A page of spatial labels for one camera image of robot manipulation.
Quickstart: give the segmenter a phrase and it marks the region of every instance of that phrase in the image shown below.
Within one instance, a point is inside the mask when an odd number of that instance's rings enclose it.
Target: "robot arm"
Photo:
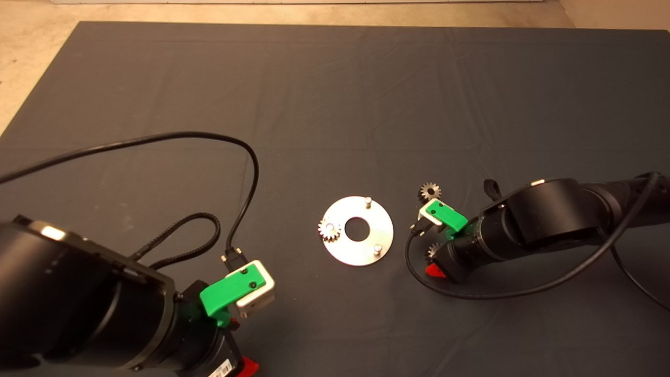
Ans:
[[[227,307],[246,317],[273,289],[253,261],[211,286],[197,280],[178,292],[153,268],[18,217],[0,225],[0,370],[37,366],[41,356],[180,377],[250,376],[257,364],[240,354],[232,336],[239,324]]]
[[[578,184],[538,180],[485,207],[432,260],[452,282],[489,263],[598,245],[642,193],[646,177]],[[670,182],[660,176],[629,227],[670,222]]]

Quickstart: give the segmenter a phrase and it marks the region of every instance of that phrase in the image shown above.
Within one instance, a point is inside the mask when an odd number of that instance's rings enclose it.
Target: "black strap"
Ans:
[[[503,197],[495,179],[484,179],[484,192],[492,201],[498,201]]]

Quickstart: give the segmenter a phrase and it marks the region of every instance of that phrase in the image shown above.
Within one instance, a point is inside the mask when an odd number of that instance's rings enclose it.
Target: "gear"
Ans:
[[[432,244],[428,247],[428,251],[425,253],[425,259],[428,262],[431,262],[433,259],[433,256],[435,255],[436,252],[442,247],[442,244]]]
[[[439,199],[441,196],[442,190],[436,183],[425,183],[419,189],[418,197],[423,204],[428,203],[431,199]]]
[[[338,224],[331,223],[327,219],[323,219],[319,223],[319,234],[324,241],[335,241],[338,239],[338,237],[340,237],[341,233],[342,227]]]

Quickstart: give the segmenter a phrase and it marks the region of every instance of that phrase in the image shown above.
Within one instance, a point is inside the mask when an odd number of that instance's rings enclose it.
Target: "black cable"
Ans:
[[[197,256],[201,256],[202,254],[206,253],[209,249],[211,249],[216,242],[218,241],[219,236],[221,235],[221,223],[219,220],[216,218],[216,216],[212,215],[211,213],[206,213],[206,212],[198,212],[198,213],[193,213],[191,215],[186,216],[185,218],[177,221],[176,223],[172,224],[169,226],[167,229],[162,231],[158,236],[156,236],[154,239],[149,241],[146,245],[142,246],[140,250],[135,252],[133,255],[130,256],[132,260],[139,260],[140,258],[144,257],[147,255],[148,252],[153,250],[156,246],[160,245],[161,242],[165,241],[172,233],[174,233],[177,229],[181,228],[184,224],[193,221],[195,219],[206,219],[211,221],[214,224],[214,235],[212,238],[209,239],[205,244],[202,246],[193,249],[189,252],[179,254],[177,256],[171,256],[168,258],[164,258],[159,260],[158,262],[154,262],[152,265],[149,267],[153,268],[154,270],[158,270],[159,268],[163,268],[165,266],[169,266],[170,264],[175,264],[178,262],[183,262],[185,260],[189,260],[192,258],[195,258]]]
[[[235,222],[232,224],[230,232],[228,233],[228,237],[226,238],[226,253],[229,252],[234,253],[235,251],[232,248],[232,238],[235,235],[235,232],[237,231],[237,228],[239,227],[242,218],[245,216],[247,208],[249,208],[249,204],[251,203],[251,199],[253,199],[253,195],[256,192],[256,186],[258,185],[259,167],[258,167],[258,158],[256,157],[256,153],[254,153],[253,149],[247,143],[232,136],[220,135],[218,133],[200,132],[200,131],[179,131],[179,132],[161,133],[158,135],[151,135],[151,136],[143,136],[141,138],[122,140],[120,142],[113,142],[109,144],[102,144],[99,146],[88,147],[73,152],[61,154],[60,156],[49,158],[47,160],[38,162],[37,164],[34,164],[27,168],[23,168],[21,170],[17,170],[9,174],[5,174],[3,176],[0,176],[0,184],[9,182],[11,180],[15,180],[17,178],[21,178],[22,176],[35,173],[42,169],[46,169],[51,166],[61,164],[63,162],[74,160],[76,158],[90,156],[92,154],[98,154],[102,152],[108,152],[110,150],[117,150],[122,148],[140,146],[143,144],[150,144],[150,143],[162,142],[164,140],[174,140],[174,139],[217,140],[220,142],[236,144],[244,148],[249,153],[249,156],[251,157],[251,162],[253,163],[253,180],[251,181],[251,187],[249,188],[249,193],[247,194],[247,200],[245,200],[244,204],[242,205],[242,209],[240,210],[240,213],[237,215]]]
[[[666,304],[662,303],[661,300],[659,300],[656,296],[654,296],[653,293],[649,292],[645,287],[640,284],[639,281],[637,281],[636,278],[633,277],[632,274],[626,269],[624,266],[624,262],[621,260],[621,257],[619,256],[619,253],[616,251],[616,248],[612,246],[610,248],[610,251],[612,252],[612,257],[614,257],[614,260],[616,261],[616,264],[618,264],[619,268],[621,271],[626,275],[626,277],[633,283],[635,284],[636,287],[638,287],[642,293],[644,293],[647,297],[649,297],[652,301],[660,305],[662,308],[664,308],[667,311],[670,311],[670,307],[668,307]]]
[[[624,218],[621,220],[619,225],[617,225],[616,229],[607,237],[605,242],[602,243],[596,249],[596,251],[591,254],[588,258],[586,258],[582,263],[577,265],[575,268],[570,270],[569,272],[565,273],[563,276],[560,276],[559,278],[556,278],[555,280],[552,280],[551,282],[547,282],[545,284],[541,284],[538,286],[535,286],[533,288],[527,288],[527,289],[521,289],[521,290],[513,290],[510,292],[502,292],[502,293],[494,293],[494,294],[472,294],[472,293],[460,293],[460,292],[454,292],[451,290],[446,290],[444,288],[440,288],[438,286],[432,285],[430,282],[428,282],[426,279],[424,279],[415,269],[414,266],[412,265],[410,259],[409,259],[409,246],[411,245],[412,240],[417,236],[418,232],[416,230],[413,230],[410,234],[409,237],[407,238],[407,243],[405,244],[405,263],[407,264],[407,268],[409,269],[409,272],[414,276],[416,280],[418,280],[422,285],[427,287],[428,289],[444,294],[445,296],[449,297],[455,297],[457,299],[468,299],[468,300],[494,300],[494,299],[507,299],[510,297],[519,297],[519,296],[527,296],[528,294],[534,294],[534,293],[539,293],[539,292],[544,292],[545,290],[549,290],[552,288],[555,288],[564,282],[567,282],[568,280],[574,278],[577,276],[579,273],[584,271],[587,267],[591,266],[598,258],[600,258],[603,254],[605,254],[613,245],[616,240],[621,237],[623,232],[626,230],[630,222],[637,216],[638,212],[642,208],[642,206],[645,204],[647,199],[649,198],[649,195],[651,194],[651,191],[653,190],[654,186],[656,185],[656,182],[659,179],[659,173],[654,172],[651,173],[647,179],[647,184],[645,185],[644,190],[638,197],[638,199],[633,203],[633,205],[630,208],[630,211],[624,216]]]

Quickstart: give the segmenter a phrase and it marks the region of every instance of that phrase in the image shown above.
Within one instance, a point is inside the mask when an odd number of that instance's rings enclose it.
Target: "circular metal plate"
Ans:
[[[362,241],[350,239],[344,231],[347,221],[355,217],[365,220],[370,234]],[[340,262],[351,266],[367,266],[386,255],[393,242],[391,217],[376,201],[366,197],[346,197],[333,203],[324,214],[326,226],[332,224],[342,231],[331,241],[324,240],[326,249]]]

